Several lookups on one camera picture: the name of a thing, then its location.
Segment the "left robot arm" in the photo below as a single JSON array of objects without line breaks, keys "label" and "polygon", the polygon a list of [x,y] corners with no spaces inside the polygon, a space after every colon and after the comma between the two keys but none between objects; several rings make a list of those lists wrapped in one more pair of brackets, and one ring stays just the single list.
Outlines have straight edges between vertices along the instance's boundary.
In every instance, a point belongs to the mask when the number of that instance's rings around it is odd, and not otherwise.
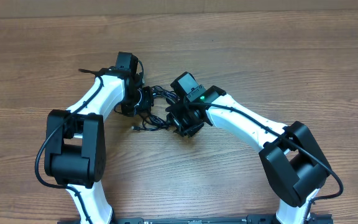
[{"label": "left robot arm", "polygon": [[94,84],[74,105],[52,110],[46,138],[35,160],[35,174],[47,187],[64,189],[80,214],[78,223],[113,223],[114,210],[101,183],[106,168],[104,123],[116,107],[133,117],[152,106],[144,87],[142,62],[119,52],[115,65],[93,71]]}]

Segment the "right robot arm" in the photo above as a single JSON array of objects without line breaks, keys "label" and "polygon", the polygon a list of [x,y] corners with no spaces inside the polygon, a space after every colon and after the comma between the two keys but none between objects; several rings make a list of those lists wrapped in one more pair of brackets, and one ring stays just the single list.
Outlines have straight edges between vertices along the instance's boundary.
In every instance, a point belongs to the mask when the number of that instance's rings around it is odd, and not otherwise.
[{"label": "right robot arm", "polygon": [[232,133],[258,153],[280,202],[274,214],[248,215],[245,223],[333,223],[331,215],[310,211],[331,166],[306,125],[296,121],[287,126],[264,118],[224,90],[206,89],[188,72],[170,86],[178,101],[167,108],[167,118],[176,133],[192,137],[208,123]]}]

